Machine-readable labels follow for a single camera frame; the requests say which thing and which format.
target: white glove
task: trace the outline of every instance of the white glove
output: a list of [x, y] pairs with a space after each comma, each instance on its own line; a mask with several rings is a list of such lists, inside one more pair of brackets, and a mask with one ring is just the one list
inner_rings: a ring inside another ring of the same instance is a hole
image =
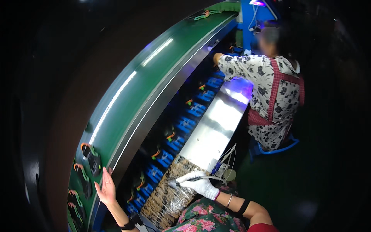
[[194, 189], [197, 193], [201, 194], [202, 196], [209, 198], [211, 200], [215, 200], [218, 197], [220, 190], [215, 188], [210, 183], [209, 178], [203, 178], [201, 180], [196, 181], [187, 181], [189, 179], [193, 179], [200, 176], [206, 176], [206, 174], [203, 171], [191, 172], [184, 176], [179, 177], [178, 179], [176, 179], [176, 181], [179, 182], [180, 186], [182, 187]]

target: dark background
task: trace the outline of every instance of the dark background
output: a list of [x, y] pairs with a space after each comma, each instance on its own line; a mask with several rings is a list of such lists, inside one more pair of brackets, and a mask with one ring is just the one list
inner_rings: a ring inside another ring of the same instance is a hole
[[[36, 0], [9, 1], [2, 7], [7, 167], [2, 189], [13, 229], [66, 230], [66, 209], [60, 208], [65, 204], [47, 196], [51, 189], [61, 189], [57, 198], [64, 202], [73, 151], [95, 106], [142, 48], [181, 19], [216, 2]], [[298, 117], [311, 114], [306, 120], [325, 125], [315, 128], [315, 143], [308, 146], [319, 148], [313, 154], [318, 160], [330, 154], [332, 167], [331, 197], [304, 230], [359, 229], [366, 226], [370, 205], [367, 4], [271, 2], [300, 32], [306, 104], [312, 107], [298, 112]], [[81, 86], [95, 94], [86, 94]], [[301, 125], [299, 138], [308, 128], [305, 121]], [[24, 194], [25, 182], [32, 186], [28, 188], [32, 205]]]

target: seated worker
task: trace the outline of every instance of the seated worker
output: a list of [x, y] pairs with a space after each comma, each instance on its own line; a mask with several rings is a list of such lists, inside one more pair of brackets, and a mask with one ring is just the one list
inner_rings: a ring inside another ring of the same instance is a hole
[[[192, 203], [179, 217], [176, 226], [164, 231], [183, 232], [245, 232], [246, 228], [242, 221], [235, 215], [242, 215], [250, 219], [248, 232], [278, 232], [273, 226], [268, 211], [256, 202], [237, 197], [236, 193], [228, 187], [222, 191], [215, 188], [209, 179], [187, 181], [191, 178], [205, 176], [202, 171], [192, 172], [177, 179], [182, 187], [194, 189], [204, 196]], [[128, 216], [116, 201], [116, 187], [106, 168], [103, 168], [102, 189], [95, 182], [96, 192], [123, 232], [139, 232], [135, 225], [129, 221]]]
[[282, 144], [298, 106], [304, 104], [304, 81], [298, 76], [300, 66], [292, 56], [292, 44], [284, 28], [266, 27], [259, 36], [264, 55], [232, 57], [216, 53], [213, 57], [226, 81], [244, 78], [254, 84], [249, 134], [269, 151]]

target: black armband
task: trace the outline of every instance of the black armband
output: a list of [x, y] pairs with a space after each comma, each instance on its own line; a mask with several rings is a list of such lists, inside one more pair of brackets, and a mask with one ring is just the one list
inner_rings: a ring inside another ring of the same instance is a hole
[[237, 212], [237, 216], [240, 218], [241, 216], [243, 216], [243, 213], [246, 211], [247, 207], [249, 206], [250, 204], [250, 201], [249, 200], [246, 200], [243, 202], [240, 210], [238, 210]]
[[129, 219], [129, 223], [127, 223], [126, 225], [124, 225], [123, 227], [120, 227], [121, 230], [127, 230], [127, 231], [131, 231], [132, 229], [135, 228], [135, 224], [133, 223], [132, 220]]

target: red sleeve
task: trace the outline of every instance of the red sleeve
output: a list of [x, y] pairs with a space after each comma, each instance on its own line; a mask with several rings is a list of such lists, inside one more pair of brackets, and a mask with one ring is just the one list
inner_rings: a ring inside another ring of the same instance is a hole
[[275, 226], [259, 223], [251, 226], [247, 232], [279, 232]]

